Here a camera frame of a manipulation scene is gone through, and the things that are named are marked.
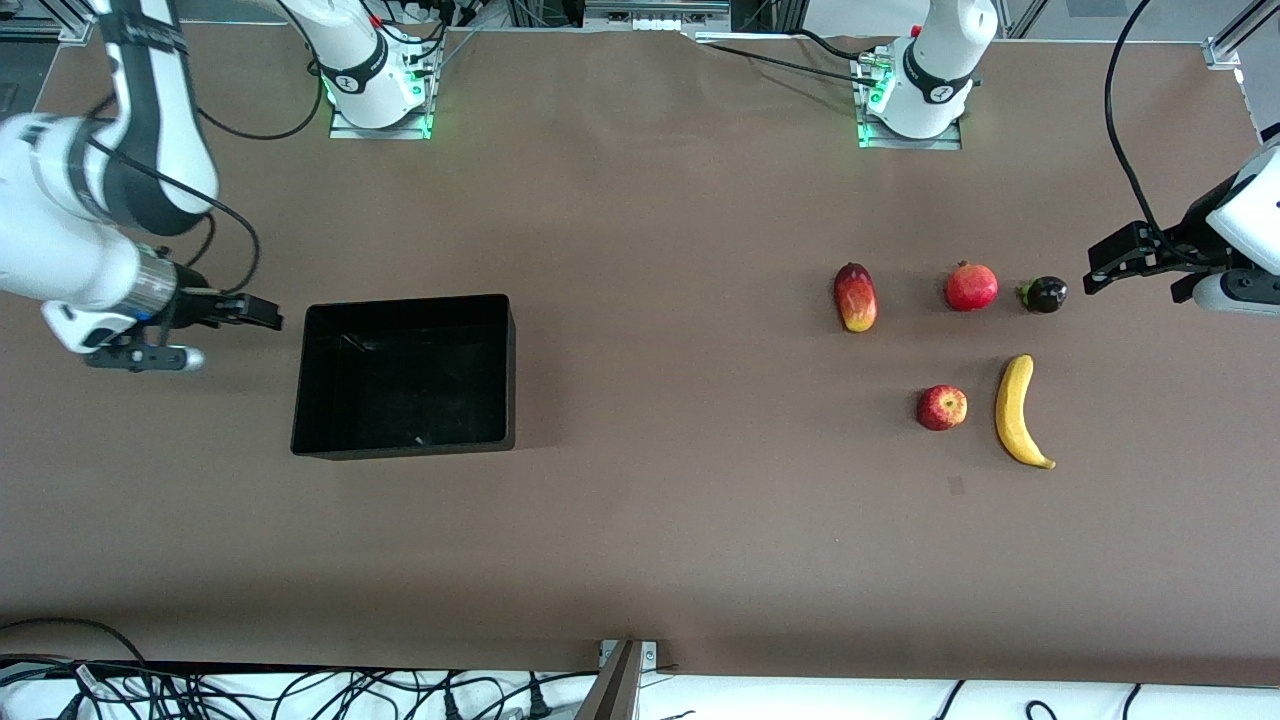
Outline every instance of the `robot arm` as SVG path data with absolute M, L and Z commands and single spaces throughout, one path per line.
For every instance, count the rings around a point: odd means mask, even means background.
M 892 82 L 868 109 L 904 137 L 937 137 L 964 113 L 998 26 L 991 0 L 932 0 L 919 33 L 890 45 Z
M 200 273 L 116 229 L 189 231 L 209 213 L 218 176 L 172 0 L 92 3 L 118 113 L 110 120 L 37 113 L 0 124 L 0 290 L 44 301 L 54 334 L 92 366 L 195 370 L 204 356 L 169 346 L 170 329 L 280 329 L 282 319 L 275 305 L 211 290 Z M 379 33 L 360 0 L 270 6 L 312 45 L 332 99 L 353 124 L 392 124 L 422 102 L 422 81 L 412 70 L 421 58 L 411 55 L 421 45 L 396 31 Z M 147 341 L 150 327 L 160 327 L 159 345 Z
M 424 42 L 375 27 L 360 0 L 250 0 L 292 22 L 315 51 L 334 106 L 357 127 L 394 124 L 425 101 Z
M 1137 275 L 1187 273 L 1174 302 L 1280 316 L 1280 137 L 1192 204 L 1176 225 L 1134 222 L 1089 249 L 1085 295 Z

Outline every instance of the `red apple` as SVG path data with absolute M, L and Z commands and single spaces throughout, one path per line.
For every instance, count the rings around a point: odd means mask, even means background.
M 964 421 L 969 398 L 955 386 L 933 386 L 920 395 L 915 419 L 931 430 L 948 430 Z
M 863 333 L 872 329 L 879 310 L 876 304 L 876 284 L 867 268 L 850 263 L 836 273 L 836 309 L 845 329 Z
M 982 310 L 1000 293 L 996 273 L 986 265 L 960 263 L 947 278 L 947 305 L 952 310 Z

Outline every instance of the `black plastic container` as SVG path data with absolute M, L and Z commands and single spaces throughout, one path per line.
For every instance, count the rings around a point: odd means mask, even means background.
M 294 455 L 511 450 L 515 404 L 516 324 L 506 295 L 307 309 Z

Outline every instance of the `table surface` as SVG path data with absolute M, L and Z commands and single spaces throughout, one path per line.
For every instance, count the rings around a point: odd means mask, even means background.
M 305 113 L 292 29 L 188 36 L 224 122 Z M 0 299 L 0 614 L 186 660 L 552 667 L 630 634 L 696 673 L 1274 682 L 1280 325 L 1175 306 L 1172 277 L 1080 292 L 1138 217 L 1108 53 L 993 45 L 960 152 L 859 149 L 847 86 L 669 33 L 484 33 L 430 142 L 207 131 L 287 327 L 182 332 L 205 370 L 128 375 Z M 106 87 L 99 50 L 64 50 L 42 106 Z M 1193 45 L 1128 49 L 1116 105 L 1169 224 L 1256 147 Z M 221 228 L 215 284 L 248 255 Z M 963 259 L 1001 277 L 995 306 L 945 310 Z M 847 261 L 879 292 L 863 336 L 829 297 Z M 1038 274 L 1071 283 L 1061 313 L 1018 309 Z M 308 305 L 486 292 L 518 328 L 515 451 L 289 454 Z M 1020 352 L 1052 471 L 992 424 Z M 972 404 L 947 433 L 913 419 L 938 383 Z

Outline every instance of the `banana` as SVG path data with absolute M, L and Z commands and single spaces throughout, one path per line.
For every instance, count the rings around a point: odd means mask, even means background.
M 1027 386 L 1032 382 L 1033 369 L 1030 355 L 1019 355 L 1005 368 L 1005 377 L 1000 380 L 1000 395 L 996 396 L 996 432 L 1000 433 L 1000 442 L 1005 445 L 1005 450 L 1015 460 L 1052 470 L 1056 462 L 1039 451 L 1027 432 L 1027 418 L 1023 414 Z

